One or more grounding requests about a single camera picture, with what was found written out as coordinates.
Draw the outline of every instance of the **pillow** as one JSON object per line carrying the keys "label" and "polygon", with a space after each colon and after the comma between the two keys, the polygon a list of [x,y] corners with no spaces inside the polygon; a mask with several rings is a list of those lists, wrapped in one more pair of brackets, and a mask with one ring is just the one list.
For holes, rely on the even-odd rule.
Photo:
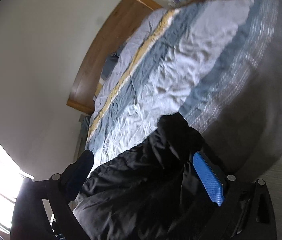
{"label": "pillow", "polygon": [[106,57],[105,63],[102,68],[101,76],[99,79],[99,83],[97,84],[97,89],[96,89],[96,92],[94,93],[94,97],[93,97],[94,101],[96,100],[97,96],[99,95],[105,81],[111,76],[112,71],[115,65],[117,64],[120,54],[122,50],[124,49],[125,45],[126,45],[126,42],[123,45],[121,45],[116,52],[111,53],[110,55],[108,55],[108,57]]}

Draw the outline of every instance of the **bed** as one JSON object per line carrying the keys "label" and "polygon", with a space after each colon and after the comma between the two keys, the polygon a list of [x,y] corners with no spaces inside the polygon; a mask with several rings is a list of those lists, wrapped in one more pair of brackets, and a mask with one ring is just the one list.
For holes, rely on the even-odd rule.
{"label": "bed", "polygon": [[237,178],[266,181],[282,239],[282,1],[155,10],[94,108],[86,144],[94,168],[142,142],[160,116],[180,112]]}
{"label": "bed", "polygon": [[106,57],[116,51],[143,19],[161,8],[153,0],[121,0],[90,45],[76,75],[67,105],[86,114],[94,112],[94,94]]}

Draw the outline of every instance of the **blanket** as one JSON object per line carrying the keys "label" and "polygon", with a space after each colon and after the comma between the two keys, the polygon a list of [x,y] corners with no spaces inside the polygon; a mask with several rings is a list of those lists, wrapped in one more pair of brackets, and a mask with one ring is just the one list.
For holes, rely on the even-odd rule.
{"label": "blanket", "polygon": [[241,180],[267,182],[282,239],[282,1],[219,0],[154,12],[96,100],[95,166],[180,112]]}

